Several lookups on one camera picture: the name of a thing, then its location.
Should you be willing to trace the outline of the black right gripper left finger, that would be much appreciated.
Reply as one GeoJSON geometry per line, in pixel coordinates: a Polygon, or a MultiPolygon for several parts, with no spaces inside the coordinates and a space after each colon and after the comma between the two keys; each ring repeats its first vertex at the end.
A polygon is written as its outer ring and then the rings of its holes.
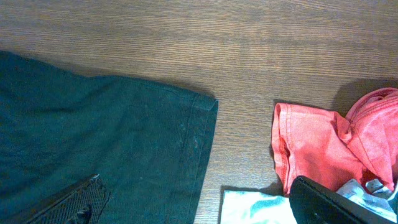
{"type": "Polygon", "coordinates": [[[109,201],[98,174],[93,174],[44,199],[29,210],[27,223],[98,223],[109,201]]]}

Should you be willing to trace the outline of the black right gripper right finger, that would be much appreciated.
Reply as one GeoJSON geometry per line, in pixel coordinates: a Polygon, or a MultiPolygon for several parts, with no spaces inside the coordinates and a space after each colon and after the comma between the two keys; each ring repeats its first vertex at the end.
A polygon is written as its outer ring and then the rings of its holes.
{"type": "Polygon", "coordinates": [[[303,175],[294,179],[290,188],[289,202],[297,223],[394,223],[303,175]]]}

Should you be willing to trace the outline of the dark green t-shirt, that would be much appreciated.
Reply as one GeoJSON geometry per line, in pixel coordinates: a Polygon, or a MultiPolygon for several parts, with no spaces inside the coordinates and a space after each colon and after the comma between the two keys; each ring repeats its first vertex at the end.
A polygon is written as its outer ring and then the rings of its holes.
{"type": "Polygon", "coordinates": [[[96,174],[101,223],[193,223],[218,101],[1,53],[1,218],[96,174]]]}

